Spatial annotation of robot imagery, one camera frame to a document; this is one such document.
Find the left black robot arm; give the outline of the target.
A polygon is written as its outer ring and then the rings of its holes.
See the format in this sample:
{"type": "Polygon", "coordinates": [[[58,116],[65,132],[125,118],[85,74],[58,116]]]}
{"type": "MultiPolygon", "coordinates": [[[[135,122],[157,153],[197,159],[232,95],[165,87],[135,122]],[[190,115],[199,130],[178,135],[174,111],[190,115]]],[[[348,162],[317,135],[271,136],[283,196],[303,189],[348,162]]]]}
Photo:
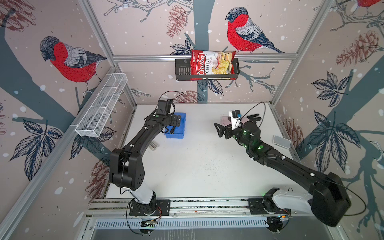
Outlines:
{"type": "Polygon", "coordinates": [[[114,149],[111,153],[109,182],[120,189],[128,189],[134,197],[132,206],[139,214],[150,216],[157,210],[156,193],[144,183],[143,155],[165,127],[179,127],[181,121],[180,115],[151,113],[135,137],[122,149],[114,149]]]}

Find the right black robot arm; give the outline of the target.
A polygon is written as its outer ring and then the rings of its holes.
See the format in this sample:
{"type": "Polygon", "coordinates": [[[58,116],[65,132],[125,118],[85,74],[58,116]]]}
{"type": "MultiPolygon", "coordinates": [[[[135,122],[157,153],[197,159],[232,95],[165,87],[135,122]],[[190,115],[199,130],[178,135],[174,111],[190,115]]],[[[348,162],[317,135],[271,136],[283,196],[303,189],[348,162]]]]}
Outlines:
{"type": "Polygon", "coordinates": [[[280,188],[270,189],[262,201],[267,213],[297,210],[314,215],[329,227],[336,227],[351,207],[351,200],[338,175],[314,171],[281,154],[261,140],[261,130],[255,122],[242,124],[240,119],[232,119],[227,126],[217,123],[214,126],[220,138],[234,138],[245,147],[252,160],[278,171],[306,190],[305,194],[290,194],[280,188]]]}

